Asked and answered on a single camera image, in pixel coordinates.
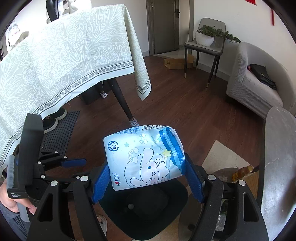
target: yellow star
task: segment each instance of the yellow star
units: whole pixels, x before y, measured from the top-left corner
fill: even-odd
[[[171,151],[165,150],[165,151],[163,152],[163,155],[164,155],[165,157],[171,156],[170,152],[171,152]]]

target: slipper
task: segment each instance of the slipper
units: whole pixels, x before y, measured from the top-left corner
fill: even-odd
[[[103,232],[104,232],[104,234],[106,236],[106,233],[107,233],[107,219],[102,215],[97,215],[96,217],[100,218],[102,220],[102,222],[100,223],[100,226],[101,226],[101,228],[102,228],[102,230],[103,230]]]

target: green plant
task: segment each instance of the green plant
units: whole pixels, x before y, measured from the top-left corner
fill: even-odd
[[[237,37],[234,37],[232,34],[230,34],[229,31],[224,32],[222,29],[220,28],[215,29],[214,27],[204,25],[200,28],[199,32],[210,37],[220,37],[220,38],[228,39],[232,43],[241,42]]]

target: black sneaker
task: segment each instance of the black sneaker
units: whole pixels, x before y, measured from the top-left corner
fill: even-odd
[[[66,115],[67,115],[67,111],[61,107],[57,112],[51,114],[50,116],[59,121],[61,119],[64,119]]]
[[[43,130],[44,134],[54,130],[57,127],[58,120],[49,116],[48,119],[43,120]]]

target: striped sock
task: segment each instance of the striped sock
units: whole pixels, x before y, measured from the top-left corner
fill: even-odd
[[[139,123],[138,123],[138,121],[135,118],[133,118],[133,120],[130,120],[129,122],[130,122],[130,124],[131,124],[132,127],[139,126]]]
[[[102,98],[106,98],[108,95],[107,95],[107,93],[105,93],[104,91],[103,91],[103,93],[100,93],[101,94],[101,96],[102,96]]]

